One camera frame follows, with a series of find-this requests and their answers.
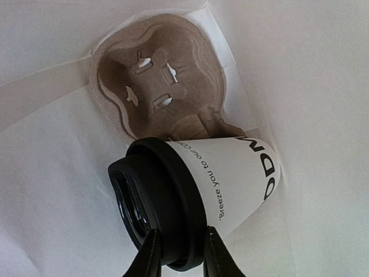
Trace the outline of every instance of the white paper cup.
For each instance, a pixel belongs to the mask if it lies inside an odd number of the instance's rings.
[[[168,144],[190,170],[209,226],[225,237],[276,189],[280,162],[257,138],[212,138]]]

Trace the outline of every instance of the black lettering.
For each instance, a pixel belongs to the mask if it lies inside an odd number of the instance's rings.
[[[275,183],[276,183],[276,180],[274,179],[274,177],[271,177],[271,179],[269,179],[268,184],[266,186],[264,201],[272,194]],[[273,185],[273,186],[272,186],[272,189],[270,190],[270,192],[268,193],[270,185]]]
[[[178,141],[178,144],[180,144],[181,146],[185,147],[186,149],[191,149],[191,146],[189,146],[186,143],[181,143],[180,141]]]
[[[247,137],[237,137],[236,139],[238,140],[244,140],[244,141],[251,141],[249,147],[254,150],[254,152],[259,152],[259,151],[262,151],[262,150],[265,150],[265,148],[263,146],[259,146],[259,147],[256,147],[256,145],[258,144],[255,140],[250,140],[249,138]]]
[[[260,159],[261,159],[261,163],[262,163],[263,168],[264,168],[265,177],[268,177],[269,175],[273,174],[276,171],[276,169],[274,168],[274,164],[273,164],[272,159],[266,153],[261,153],[260,154]],[[265,160],[270,161],[271,168],[266,169]]]

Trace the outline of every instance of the paper cup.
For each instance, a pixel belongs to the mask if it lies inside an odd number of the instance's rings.
[[[108,172],[136,247],[156,229],[162,265],[187,271],[203,261],[206,227],[224,237],[239,226],[276,189],[280,164],[256,138],[143,138]]]
[[[221,237],[247,219],[276,189],[280,162],[257,138],[212,138],[168,144],[190,170],[209,226]]]

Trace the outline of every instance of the black plastic lid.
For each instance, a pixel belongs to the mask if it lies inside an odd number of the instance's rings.
[[[186,271],[203,261],[206,215],[186,164],[159,138],[144,138],[108,168],[125,226],[139,249],[151,229],[161,236],[162,264]]]

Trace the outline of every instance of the logo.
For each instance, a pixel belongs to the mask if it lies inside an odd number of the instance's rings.
[[[255,140],[252,140],[247,137],[237,137],[238,140],[244,140],[249,141],[250,145],[249,147],[255,152],[260,152],[260,161],[264,168],[265,178],[268,179],[264,194],[264,201],[272,194],[274,187],[276,185],[276,180],[274,177],[270,177],[274,172],[276,172],[276,169],[274,167],[273,161],[270,158],[270,156],[264,152],[265,148],[261,145],[257,145],[258,143]]]

